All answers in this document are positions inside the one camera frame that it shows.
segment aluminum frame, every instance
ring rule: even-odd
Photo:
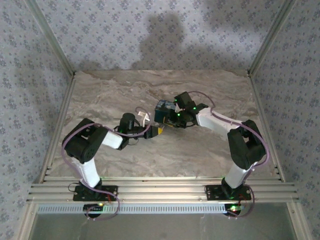
[[[62,50],[57,38],[55,37],[54,32],[52,31],[49,23],[46,20],[43,12],[41,11],[38,3],[36,0],[25,0],[24,1],[28,6],[32,16],[39,24],[43,34],[45,35],[46,40],[51,45],[53,52],[57,56],[60,61],[61,66],[63,67],[64,71],[68,73],[70,76],[73,75],[73,67],[69,63],[67,56],[65,55],[64,51]]]
[[[249,177],[247,183],[255,192],[256,203],[287,203],[291,221],[298,240],[312,240],[312,235],[302,211],[299,197],[294,183],[286,182],[275,151],[275,145],[268,128],[266,116],[261,108],[261,102],[257,91],[250,81],[253,96],[257,105],[258,113],[262,122],[265,138],[270,147],[271,157],[278,170],[278,176],[272,177]],[[23,217],[20,220],[19,232],[16,239],[29,238],[35,215],[42,204],[75,204],[73,193],[68,191],[70,183],[78,180],[73,177],[50,176],[51,165],[57,149],[64,120],[68,111],[75,79],[72,76],[70,84],[63,99],[57,125],[50,141],[48,152],[45,156],[38,180],[32,185]],[[212,177],[104,177],[104,185],[119,186],[119,198],[125,204],[210,204],[204,191],[205,185],[221,183],[221,178]],[[214,201],[215,203],[227,204],[234,201]]]

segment marble tabletop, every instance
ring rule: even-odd
[[[90,71],[77,72],[75,80],[51,176],[74,175],[63,162],[61,143],[83,118],[113,128],[119,124],[123,113],[135,113],[135,108],[140,106],[152,115],[159,100],[172,101],[174,96],[184,91],[206,93],[214,100],[218,113],[242,121],[251,119],[264,135],[249,79],[232,72]],[[191,97],[196,104],[210,104],[208,99],[198,94]],[[199,126],[186,129],[165,127],[157,137],[141,138],[136,145],[121,151],[101,146],[95,155],[98,174],[103,177],[223,177],[232,163],[228,142]],[[261,177],[274,174],[272,160],[252,173]]]

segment wall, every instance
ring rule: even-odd
[[[2,0],[0,13],[0,239],[11,239],[40,173],[69,76],[31,13]]]
[[[320,239],[320,2],[298,0],[253,77],[286,180]]]
[[[39,0],[75,70],[246,70],[283,0]]]

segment black joint housing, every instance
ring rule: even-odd
[[[184,91],[183,93],[174,97],[175,103],[180,109],[192,109],[196,106],[196,103],[192,101],[189,93]]]
[[[88,118],[83,119],[62,141],[73,134],[76,130],[87,124],[93,124]],[[65,151],[68,156],[76,158],[81,164],[90,161],[97,153],[101,143],[105,139],[108,130],[103,126],[92,125],[78,132],[65,146]]]
[[[120,124],[118,127],[118,132],[127,134],[129,130],[133,129],[135,126],[136,117],[130,112],[126,112],[122,115],[120,119]]]
[[[250,129],[257,132],[259,129],[254,121],[247,120],[242,123]],[[266,154],[266,150],[261,141],[250,131],[243,127],[231,129],[227,134],[231,158],[233,162],[241,169],[248,170],[252,164],[258,162]]]
[[[151,139],[157,135],[159,135],[159,128],[156,126],[150,126],[148,131],[143,134],[143,137],[145,139]]]

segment robotic arm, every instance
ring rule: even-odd
[[[176,96],[174,102],[160,100],[155,108],[154,121],[175,128],[198,125],[228,140],[233,165],[221,183],[222,191],[228,199],[239,194],[252,167],[266,154],[262,142],[242,127],[247,126],[261,136],[255,122],[234,120],[211,110],[203,103],[196,105],[187,92]]]
[[[64,149],[67,155],[72,158],[72,162],[81,174],[83,180],[89,185],[89,187],[96,189],[101,187],[102,182],[97,173],[94,156],[101,145],[105,145],[116,150],[122,150],[128,145],[130,138],[150,139],[162,132],[161,128],[150,126],[143,135],[137,136],[137,134],[143,132],[147,127],[140,126],[140,123],[136,120],[134,114],[124,113],[119,126],[115,127],[115,129],[117,129],[117,132],[128,136],[121,136],[99,124],[94,124],[93,121],[85,118],[64,138],[62,144],[71,134],[86,125],[91,126],[83,129],[73,136],[67,142]]]
[[[155,107],[154,121],[175,128],[188,128],[194,125],[205,127],[228,140],[233,165],[229,173],[222,179],[218,198],[236,199],[239,194],[247,192],[243,185],[244,180],[252,167],[266,154],[262,142],[253,133],[242,127],[246,126],[261,136],[257,125],[252,120],[241,122],[225,117],[203,103],[196,105],[189,94],[183,92],[174,98],[174,102],[160,100]],[[128,135],[137,139],[137,134],[146,129],[145,126],[139,124],[135,126],[135,123],[138,124],[138,121],[132,113],[123,114],[119,126],[117,126],[117,132],[127,136],[120,136],[85,118],[65,137],[63,143],[75,131],[91,124],[90,127],[72,137],[65,146],[66,153],[72,157],[72,161],[83,180],[91,188],[101,189],[102,187],[94,159],[100,145],[122,150],[129,143],[130,136]],[[161,128],[150,126],[139,138],[153,138],[161,132]]]

